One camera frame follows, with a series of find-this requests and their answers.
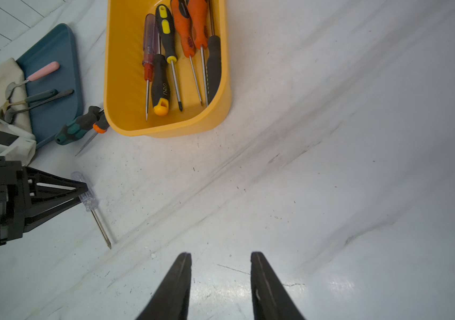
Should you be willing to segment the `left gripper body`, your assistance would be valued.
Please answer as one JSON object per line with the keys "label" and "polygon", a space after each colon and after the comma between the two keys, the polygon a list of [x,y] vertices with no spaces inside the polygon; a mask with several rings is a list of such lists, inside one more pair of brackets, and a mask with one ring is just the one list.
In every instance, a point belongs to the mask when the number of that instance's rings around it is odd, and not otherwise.
{"label": "left gripper body", "polygon": [[0,156],[0,246],[24,233],[25,168]]}

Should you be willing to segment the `small black yellow screwdriver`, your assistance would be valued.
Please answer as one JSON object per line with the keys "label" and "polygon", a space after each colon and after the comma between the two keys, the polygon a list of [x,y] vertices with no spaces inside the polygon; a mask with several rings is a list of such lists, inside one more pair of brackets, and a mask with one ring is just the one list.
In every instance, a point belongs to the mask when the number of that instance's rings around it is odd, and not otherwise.
{"label": "small black yellow screwdriver", "polygon": [[158,24],[159,35],[165,50],[166,61],[172,68],[174,87],[176,90],[178,107],[180,111],[183,111],[183,105],[178,86],[178,77],[176,73],[176,63],[178,62],[178,56],[175,51],[175,27],[174,20],[170,9],[164,5],[159,4],[156,8],[156,21]]}

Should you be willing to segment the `long black yellow screwdriver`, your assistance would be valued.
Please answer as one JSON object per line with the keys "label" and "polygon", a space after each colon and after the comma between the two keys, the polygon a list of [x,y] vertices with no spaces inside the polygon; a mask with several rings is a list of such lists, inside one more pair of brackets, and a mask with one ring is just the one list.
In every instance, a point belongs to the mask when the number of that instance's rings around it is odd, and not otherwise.
{"label": "long black yellow screwdriver", "polygon": [[157,116],[166,116],[170,110],[170,86],[167,79],[167,62],[161,54],[161,40],[157,36],[157,52],[154,57],[154,76],[151,88],[153,111]]}

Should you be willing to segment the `purple red screwdriver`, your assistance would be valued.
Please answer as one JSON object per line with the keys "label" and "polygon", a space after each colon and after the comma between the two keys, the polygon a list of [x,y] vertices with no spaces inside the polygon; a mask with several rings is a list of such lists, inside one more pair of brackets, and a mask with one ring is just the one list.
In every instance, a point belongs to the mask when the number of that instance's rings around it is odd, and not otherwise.
{"label": "purple red screwdriver", "polygon": [[154,73],[154,56],[157,54],[158,45],[158,27],[156,23],[156,16],[153,13],[147,14],[144,22],[144,40],[143,52],[144,58],[142,65],[144,66],[144,78],[146,81],[146,120],[149,114],[150,102],[150,82],[153,79]]}

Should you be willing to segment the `small orange screwdriver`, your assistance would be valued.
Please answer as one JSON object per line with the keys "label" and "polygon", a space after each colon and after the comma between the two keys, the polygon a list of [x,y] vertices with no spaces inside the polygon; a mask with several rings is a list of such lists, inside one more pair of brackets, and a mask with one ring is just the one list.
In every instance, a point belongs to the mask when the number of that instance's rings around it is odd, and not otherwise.
{"label": "small orange screwdriver", "polygon": [[92,129],[94,130],[93,135],[86,141],[86,143],[79,149],[77,154],[75,155],[76,157],[90,144],[90,142],[98,135],[98,134],[104,134],[107,132],[108,128],[110,127],[110,124],[108,123],[106,116],[104,114],[104,111],[100,111],[100,117],[97,122],[93,124]]}

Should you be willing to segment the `clear handle screwdriver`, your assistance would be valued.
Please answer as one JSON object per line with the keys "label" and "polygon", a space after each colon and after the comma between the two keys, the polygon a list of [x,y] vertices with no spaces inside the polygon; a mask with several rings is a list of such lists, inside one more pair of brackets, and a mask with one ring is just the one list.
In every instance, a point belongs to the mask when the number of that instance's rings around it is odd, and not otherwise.
{"label": "clear handle screwdriver", "polygon": [[109,249],[112,249],[112,244],[111,241],[106,233],[106,230],[104,226],[102,225],[100,221],[100,217],[96,210],[98,209],[98,200],[95,198],[94,193],[91,191],[91,188],[89,187],[86,177],[79,171],[75,171],[71,174],[71,178],[73,180],[79,181],[81,183],[85,183],[86,186],[88,187],[88,190],[86,193],[83,193],[82,195],[79,196],[82,204],[85,206],[87,211],[90,211],[96,221],[96,224],[98,225],[98,228],[100,229],[100,232],[102,233],[102,237],[104,238],[106,245]]}

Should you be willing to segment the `orange black screwdriver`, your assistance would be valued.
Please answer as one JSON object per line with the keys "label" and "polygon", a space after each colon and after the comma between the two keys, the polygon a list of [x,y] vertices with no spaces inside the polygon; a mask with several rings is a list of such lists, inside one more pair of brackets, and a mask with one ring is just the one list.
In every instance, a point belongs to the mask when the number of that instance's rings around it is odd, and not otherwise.
{"label": "orange black screwdriver", "polygon": [[187,1],[187,8],[192,20],[194,44],[200,50],[205,99],[206,106],[208,106],[210,100],[208,98],[208,81],[205,59],[205,49],[208,48],[208,28],[206,27],[208,16],[208,2],[206,0],[189,0]]}
{"label": "orange black screwdriver", "polygon": [[198,84],[198,78],[196,75],[193,57],[196,53],[196,47],[194,45],[194,41],[192,39],[192,20],[189,14],[189,11],[186,6],[185,0],[171,0],[170,1],[172,14],[174,17],[174,25],[176,31],[180,35],[180,41],[184,56],[190,60],[192,74],[194,77],[194,82],[196,85],[196,90],[198,93],[198,98],[200,100],[200,104],[203,105],[203,99],[200,93],[200,87]]}

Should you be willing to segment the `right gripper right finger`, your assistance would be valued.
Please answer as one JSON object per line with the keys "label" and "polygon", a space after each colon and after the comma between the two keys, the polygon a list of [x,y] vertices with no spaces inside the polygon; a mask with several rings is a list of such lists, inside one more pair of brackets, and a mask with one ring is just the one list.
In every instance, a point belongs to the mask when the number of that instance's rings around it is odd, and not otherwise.
{"label": "right gripper right finger", "polygon": [[262,252],[251,254],[250,280],[254,319],[305,319]]}

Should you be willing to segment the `green black screwdriver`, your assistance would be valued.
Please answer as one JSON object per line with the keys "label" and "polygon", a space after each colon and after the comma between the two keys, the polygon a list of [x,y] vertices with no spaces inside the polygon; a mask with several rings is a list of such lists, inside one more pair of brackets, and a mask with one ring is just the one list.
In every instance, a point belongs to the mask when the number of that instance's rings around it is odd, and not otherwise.
{"label": "green black screwdriver", "polygon": [[55,135],[54,141],[58,145],[68,145],[82,139],[100,119],[102,109],[97,106],[90,106],[88,112],[78,116],[65,124]]}

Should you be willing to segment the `black yellow dotted screwdriver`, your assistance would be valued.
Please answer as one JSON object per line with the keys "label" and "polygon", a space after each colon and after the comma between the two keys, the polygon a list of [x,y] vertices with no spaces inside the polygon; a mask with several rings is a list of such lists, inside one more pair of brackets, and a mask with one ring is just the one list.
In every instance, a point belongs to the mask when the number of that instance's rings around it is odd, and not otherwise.
{"label": "black yellow dotted screwdriver", "polygon": [[207,4],[211,30],[211,33],[208,33],[208,48],[210,54],[207,60],[208,105],[210,105],[220,86],[222,77],[222,56],[220,37],[215,34],[211,1],[207,1]]}

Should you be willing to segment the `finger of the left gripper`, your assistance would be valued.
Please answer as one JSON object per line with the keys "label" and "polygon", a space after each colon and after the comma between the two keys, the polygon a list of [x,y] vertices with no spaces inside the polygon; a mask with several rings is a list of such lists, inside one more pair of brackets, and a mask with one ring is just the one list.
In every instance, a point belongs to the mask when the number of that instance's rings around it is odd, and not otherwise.
{"label": "finger of the left gripper", "polygon": [[44,171],[25,167],[31,200],[69,200],[88,191],[84,182],[75,181]]}
{"label": "finger of the left gripper", "polygon": [[81,204],[81,201],[78,197],[67,201],[63,204],[57,205],[52,209],[46,210],[42,213],[35,215],[34,217],[26,217],[25,218],[25,225],[24,225],[24,233],[28,233],[32,231],[36,227],[41,226],[42,224],[46,223],[47,221],[51,220],[52,218],[56,217],[57,215],[69,210],[76,205]]}

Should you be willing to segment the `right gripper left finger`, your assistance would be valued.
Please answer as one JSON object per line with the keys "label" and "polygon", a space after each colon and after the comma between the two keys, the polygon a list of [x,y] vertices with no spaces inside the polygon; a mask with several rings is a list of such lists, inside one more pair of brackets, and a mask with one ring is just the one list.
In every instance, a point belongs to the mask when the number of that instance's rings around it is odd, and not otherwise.
{"label": "right gripper left finger", "polygon": [[187,319],[192,281],[192,255],[178,255],[137,319]]}

